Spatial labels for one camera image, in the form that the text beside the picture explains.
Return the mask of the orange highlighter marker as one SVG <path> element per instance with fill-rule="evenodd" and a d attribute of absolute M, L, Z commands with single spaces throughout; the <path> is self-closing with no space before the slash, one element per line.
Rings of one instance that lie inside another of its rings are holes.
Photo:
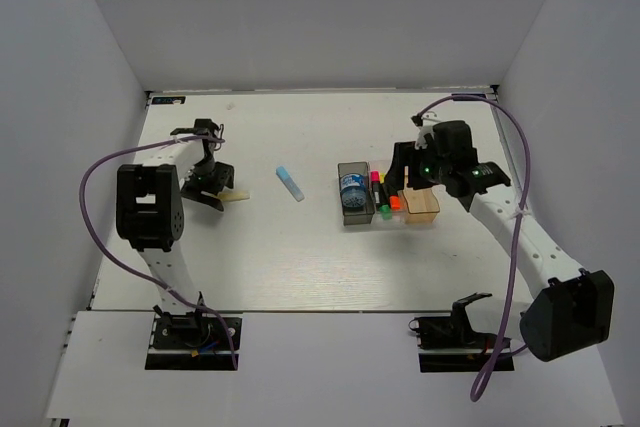
<path fill-rule="evenodd" d="M 401 201 L 397 195 L 389 197 L 389 205 L 392 211 L 399 211 L 401 209 Z"/>

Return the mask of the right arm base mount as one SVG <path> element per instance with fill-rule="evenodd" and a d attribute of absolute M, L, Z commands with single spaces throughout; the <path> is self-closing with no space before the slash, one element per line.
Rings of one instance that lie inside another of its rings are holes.
<path fill-rule="evenodd" d="M 467 307 L 491 298 L 490 293 L 473 293 L 452 303 L 449 311 L 421 314 L 408 322 L 417 339 L 421 373 L 474 373 L 489 360 L 497 335 L 475 330 Z"/>

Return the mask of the yellow glue stick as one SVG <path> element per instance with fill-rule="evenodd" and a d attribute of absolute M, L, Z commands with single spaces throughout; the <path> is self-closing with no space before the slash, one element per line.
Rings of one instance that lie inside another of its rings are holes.
<path fill-rule="evenodd" d="M 223 203 L 239 202 L 250 199 L 248 191 L 223 191 L 216 195 L 216 198 Z"/>

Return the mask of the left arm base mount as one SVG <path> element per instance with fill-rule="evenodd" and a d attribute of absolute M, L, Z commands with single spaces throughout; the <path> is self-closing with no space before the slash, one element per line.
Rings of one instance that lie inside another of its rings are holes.
<path fill-rule="evenodd" d="M 239 362 L 241 317 L 157 315 L 145 360 L 147 371 L 234 371 Z"/>

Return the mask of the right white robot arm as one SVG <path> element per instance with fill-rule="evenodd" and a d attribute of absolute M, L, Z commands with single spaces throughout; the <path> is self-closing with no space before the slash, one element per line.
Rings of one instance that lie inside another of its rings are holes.
<path fill-rule="evenodd" d="M 506 334 L 537 359 L 549 362 L 608 339 L 613 280 L 585 269 L 520 207 L 504 170 L 479 160 L 468 124 L 435 123 L 417 140 L 395 143 L 384 185 L 389 194 L 442 186 L 491 233 L 532 297 L 528 306 L 512 307 Z"/>

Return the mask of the pink highlighter marker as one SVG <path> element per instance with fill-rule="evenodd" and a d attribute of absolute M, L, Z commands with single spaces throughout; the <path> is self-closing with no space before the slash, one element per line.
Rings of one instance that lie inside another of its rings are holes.
<path fill-rule="evenodd" d="M 374 199 L 374 204 L 376 208 L 379 208 L 382 204 L 381 202 L 381 194 L 380 194 L 380 176 L 378 171 L 370 172 L 370 185 L 371 191 Z"/>

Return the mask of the blue cleaning gel jar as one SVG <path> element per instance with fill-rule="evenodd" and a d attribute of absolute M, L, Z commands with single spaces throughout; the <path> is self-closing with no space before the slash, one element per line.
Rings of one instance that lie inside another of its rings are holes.
<path fill-rule="evenodd" d="M 363 208 L 367 201 L 365 178 L 361 174 L 349 173 L 339 179 L 340 198 L 345 209 Z"/>

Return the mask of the green highlighter marker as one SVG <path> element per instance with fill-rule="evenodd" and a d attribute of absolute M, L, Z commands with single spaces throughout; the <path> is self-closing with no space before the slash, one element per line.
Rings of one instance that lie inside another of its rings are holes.
<path fill-rule="evenodd" d="M 392 211 L 389 205 L 389 198 L 385 193 L 385 190 L 383 187 L 380 187 L 380 194 L 381 194 L 382 204 L 379 208 L 377 208 L 378 212 L 383 220 L 390 220 L 392 218 Z"/>

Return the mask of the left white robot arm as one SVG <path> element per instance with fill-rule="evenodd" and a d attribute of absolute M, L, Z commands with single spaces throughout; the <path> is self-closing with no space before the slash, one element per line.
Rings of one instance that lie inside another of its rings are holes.
<path fill-rule="evenodd" d="M 129 242 L 159 283 L 154 310 L 188 345 L 211 334 L 200 309 L 204 299 L 191 279 L 179 240 L 185 228 L 183 202 L 224 210 L 219 194 L 234 187 L 234 167 L 217 161 L 224 126 L 200 118 L 176 128 L 171 143 L 153 149 L 143 162 L 117 172 L 116 230 Z"/>

